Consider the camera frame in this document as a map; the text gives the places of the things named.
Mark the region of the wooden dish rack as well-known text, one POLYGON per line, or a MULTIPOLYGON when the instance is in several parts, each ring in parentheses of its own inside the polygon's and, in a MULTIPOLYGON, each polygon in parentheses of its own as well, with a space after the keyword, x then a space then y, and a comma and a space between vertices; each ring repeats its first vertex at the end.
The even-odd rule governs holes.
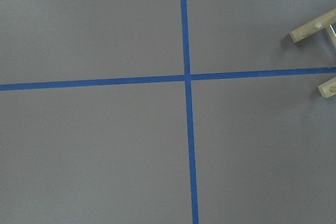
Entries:
MULTIPOLYGON (((289 33, 292 41, 297 43, 321 30, 326 30, 330 41, 335 47, 335 8, 312 21, 294 29, 289 33)), ((318 90, 323 98, 330 98, 335 95, 335 78, 318 86, 318 90)))

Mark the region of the brown paper table cover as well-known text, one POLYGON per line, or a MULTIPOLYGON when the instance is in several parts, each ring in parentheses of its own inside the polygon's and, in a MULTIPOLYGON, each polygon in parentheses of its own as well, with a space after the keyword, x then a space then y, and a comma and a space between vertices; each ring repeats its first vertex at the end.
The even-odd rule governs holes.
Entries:
POLYGON ((1 223, 335 223, 335 0, 1 0, 1 223))

